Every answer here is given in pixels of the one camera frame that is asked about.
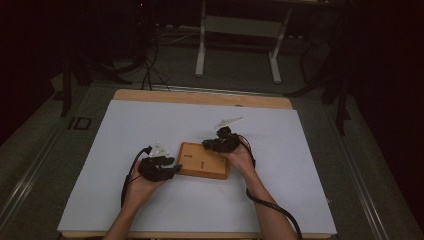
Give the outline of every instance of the dark background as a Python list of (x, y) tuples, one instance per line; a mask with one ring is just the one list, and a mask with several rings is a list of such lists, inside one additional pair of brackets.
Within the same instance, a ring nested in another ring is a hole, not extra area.
[[(62, 71), (63, 28), (69, 19), (80, 23), (74, 26), (80, 26), (81, 33), (86, 34), (81, 36), (89, 40), (82, 48), (98, 61), (131, 57), (128, 45), (134, 9), (125, 1), (98, 1), (100, 6), (95, 3), (0, 3), (0, 144), (54, 94), (49, 81)], [(356, 98), (393, 176), (424, 229), (424, 190), (420, 185), (424, 182), (424, 1), (374, 0), (355, 6), (340, 38), (331, 45), (332, 56), (348, 62), (349, 93)], [(155, 9), (156, 22), (161, 25), (199, 24), (200, 1), (182, 4), (161, 0), (155, 2)], [(228, 9), (223, 3), (214, 10), (225, 14)], [(95, 17), (99, 12), (107, 14), (110, 21), (99, 21)], [(288, 35), (313, 37), (311, 32), (316, 26), (310, 13), (308, 9), (295, 10)], [(278, 11), (268, 16), (280, 17)]]

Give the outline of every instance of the white table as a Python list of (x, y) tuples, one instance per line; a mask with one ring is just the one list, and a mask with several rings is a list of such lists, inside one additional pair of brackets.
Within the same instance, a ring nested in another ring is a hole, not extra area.
[[(329, 237), (334, 222), (297, 112), (284, 98), (120, 90), (111, 101), (58, 230), (66, 237), (101, 236), (120, 208), (120, 192), (141, 148), (159, 141), (170, 156), (181, 142), (214, 138), (222, 119), (253, 147), (257, 171), (304, 237)], [(227, 180), (176, 175), (137, 215), (129, 237), (259, 238), (253, 203), (241, 176)]]

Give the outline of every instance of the black cable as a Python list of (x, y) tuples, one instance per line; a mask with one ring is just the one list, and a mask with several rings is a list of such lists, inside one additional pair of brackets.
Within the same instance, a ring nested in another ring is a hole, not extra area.
[(157, 69), (156, 69), (156, 67), (154, 66), (154, 65), (152, 65), (152, 68), (151, 69), (153, 69), (153, 71), (156, 73), (156, 76), (159, 78), (159, 80), (160, 80), (160, 82), (159, 82), (159, 84), (163, 84), (163, 85), (165, 85), (166, 86), (166, 88), (168, 89), (168, 91), (171, 91), (171, 89), (169, 88), (169, 86), (168, 86), (168, 84), (167, 84), (167, 82), (168, 82), (168, 80), (169, 80), (169, 76), (168, 75), (166, 75), (166, 74), (164, 74), (164, 73), (160, 73)]
[(91, 60), (89, 57), (87, 57), (83, 52), (81, 52), (79, 49), (75, 49), (76, 56), (81, 59), (84, 63), (90, 65), (93, 69), (100, 72), (101, 74), (105, 75), (106, 77), (110, 78), (112, 81), (122, 84), (132, 84), (132, 82), (124, 80), (120, 77), (118, 77), (115, 73), (109, 71), (105, 67), (103, 67), (100, 63)]
[(299, 239), (299, 240), (303, 239), (302, 232), (300, 231), (299, 224), (297, 224), (296, 219), (287, 210), (285, 210), (284, 208), (282, 208), (282, 207), (280, 207), (276, 204), (273, 204), (273, 203), (270, 203), (270, 202), (267, 202), (267, 201), (264, 201), (264, 200), (261, 200), (259, 198), (252, 196), (252, 194), (250, 194), (250, 192), (247, 188), (246, 188), (246, 195), (250, 200), (252, 200), (256, 203), (262, 204), (266, 207), (272, 208), (275, 211), (278, 211), (278, 212), (284, 214), (293, 223), (294, 228), (296, 229), (296, 232), (297, 232), (297, 239)]
[(139, 178), (139, 177), (141, 176), (141, 174), (140, 174), (140, 176), (138, 176), (138, 177), (136, 177), (136, 178), (134, 178), (134, 179), (131, 179), (131, 180), (130, 180), (130, 177), (131, 177), (131, 175), (132, 175), (132, 172), (133, 172), (133, 170), (134, 170), (134, 166), (135, 166), (135, 164), (136, 164), (136, 162), (137, 162), (138, 158), (139, 158), (139, 157), (140, 157), (140, 155), (141, 155), (141, 154), (143, 154), (143, 153), (147, 153), (147, 154), (149, 154), (151, 150), (152, 150), (152, 149), (151, 149), (150, 147), (143, 148), (143, 149), (142, 149), (142, 150), (141, 150), (141, 151), (137, 154), (137, 156), (134, 158), (134, 161), (133, 161), (133, 163), (131, 164), (130, 171), (128, 172), (127, 176), (125, 177), (124, 186), (122, 187), (122, 192), (121, 192), (121, 207), (122, 207), (122, 205), (124, 204), (124, 201), (125, 201), (125, 194), (127, 193), (128, 184), (130, 184), (132, 181), (134, 181), (135, 179), (137, 179), (137, 178)]
[(138, 72), (140, 72), (140, 70), (141, 69), (143, 69), (144, 67), (143, 66), (139, 66), (137, 69), (135, 69), (134, 71), (132, 71), (132, 72), (130, 72), (130, 73), (128, 73), (128, 74), (126, 74), (126, 75), (123, 75), (122, 76), (122, 78), (126, 78), (126, 77), (129, 77), (129, 76), (132, 76), (132, 75), (134, 75), (134, 74), (136, 74), (136, 73), (138, 73)]
[(61, 240), (62, 239), (63, 234), (59, 233), (59, 235), (57, 236), (56, 240)]
[(150, 71), (147, 73), (147, 82), (149, 82), (149, 89), (150, 91), (152, 91), (152, 80), (150, 77)]
[[(240, 141), (240, 143), (249, 152), (249, 155), (252, 158), (253, 167), (256, 167), (256, 160), (253, 158), (253, 154), (252, 154), (252, 150), (250, 148), (249, 141), (247, 141), (247, 139), (245, 137), (241, 136), (241, 135), (238, 135), (238, 136), (243, 139), (243, 141)], [(293, 215), (291, 215), (287, 210), (285, 210), (284, 208), (278, 206), (277, 204), (270, 203), (270, 202), (267, 202), (267, 201), (264, 201), (262, 199), (259, 199), (259, 198), (256, 198), (256, 197), (252, 196), (252, 194), (250, 194), (250, 192), (249, 192), (249, 189), (247, 189), (247, 188), (246, 188), (246, 195), (247, 195), (247, 197), (250, 200), (252, 200), (252, 201), (254, 201), (256, 203), (262, 204), (262, 205), (264, 205), (266, 207), (272, 208), (275, 211), (278, 211), (278, 212), (284, 214), (293, 223), (293, 226), (294, 226), (294, 228), (296, 229), (296, 232), (297, 232), (297, 239), (303, 240), (303, 236), (302, 236), (302, 232), (300, 231), (299, 224), (297, 223), (297, 221), (293, 217)]]
[(153, 58), (153, 61), (151, 62), (150, 66), (148, 64), (149, 60), (146, 58), (145, 62), (146, 62), (146, 66), (147, 66), (147, 72), (146, 72), (146, 74), (144, 74), (143, 81), (141, 82), (141, 90), (144, 90), (144, 84), (146, 82), (146, 79), (148, 79), (150, 90), (152, 90), (152, 84), (151, 84), (151, 81), (150, 81), (150, 70), (152, 69), (153, 65), (156, 62), (156, 59), (158, 57), (158, 53), (157, 53), (157, 50), (154, 47), (152, 47), (152, 46), (150, 46), (150, 47), (154, 50), (155, 57)]
[[(131, 8), (130, 10), (132, 12), (134, 12), (134, 9), (132, 8), (132, 5), (131, 4), (130, 4), (130, 8)], [(101, 27), (101, 30), (104, 32), (104, 29), (103, 29), (104, 24), (103, 24), (103, 21), (102, 21), (102, 17), (100, 15), (100, 12), (98, 10), (99, 7), (97, 6), (96, 9), (97, 9), (98, 21), (100, 23), (100, 26), (102, 26)], [(132, 14), (133, 24), (134, 24), (134, 15), (135, 15), (135, 13)], [(131, 32), (131, 38), (130, 38), (130, 44), (129, 44), (129, 47), (128, 47), (127, 57), (129, 57), (129, 51), (131, 49), (131, 45), (132, 45), (132, 42), (133, 42), (134, 31), (136, 31), (136, 28), (133, 28), (133, 32)], [(143, 62), (143, 60), (142, 60), (143, 58), (144, 57), (140, 53), (137, 53), (137, 55), (135, 56), (135, 59), (134, 59), (133, 63), (131, 63), (130, 65), (124, 66), (124, 67), (121, 67), (121, 68), (112, 68), (112, 69), (109, 68), (109, 67), (103, 66), (103, 64), (101, 64), (101, 63), (96, 63), (94, 61), (88, 62), (88, 64), (91, 65), (94, 70), (99, 71), (99, 72), (105, 74), (107, 77), (111, 78), (113, 81), (115, 81), (117, 83), (131, 84), (131, 82), (129, 82), (127, 80), (124, 80), (120, 76), (115, 75), (115, 74), (123, 74), (123, 73), (127, 73), (129, 71), (136, 70), (138, 67), (141, 66), (141, 64)]]
[(138, 175), (137, 177), (135, 177), (135, 178), (131, 179), (131, 180), (128, 182), (128, 184), (132, 183), (134, 180), (136, 180), (137, 178), (140, 178), (140, 177), (141, 177), (141, 174), (140, 174), (140, 175)]

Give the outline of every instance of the forearm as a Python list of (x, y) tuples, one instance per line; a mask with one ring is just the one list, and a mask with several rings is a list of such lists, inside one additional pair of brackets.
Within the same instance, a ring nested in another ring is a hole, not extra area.
[(136, 213), (136, 209), (123, 206), (103, 240), (126, 239)]
[[(277, 204), (256, 172), (245, 174), (245, 181), (252, 196)], [(296, 239), (296, 234), (284, 214), (262, 204), (256, 202), (254, 202), (254, 204), (263, 239)]]

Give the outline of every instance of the wooden table edge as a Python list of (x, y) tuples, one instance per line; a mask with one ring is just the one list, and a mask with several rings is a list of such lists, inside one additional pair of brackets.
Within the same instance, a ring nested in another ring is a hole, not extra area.
[(293, 109), (284, 97), (119, 89), (113, 100)]
[[(87, 238), (104, 236), (106, 232), (79, 232), (63, 231), (62, 235), (67, 238)], [(304, 233), (303, 238), (329, 238), (331, 234), (325, 233)], [(221, 238), (221, 239), (258, 239), (260, 233), (213, 233), (213, 232), (130, 232), (128, 238), (177, 238), (177, 239), (199, 239), (199, 238)]]

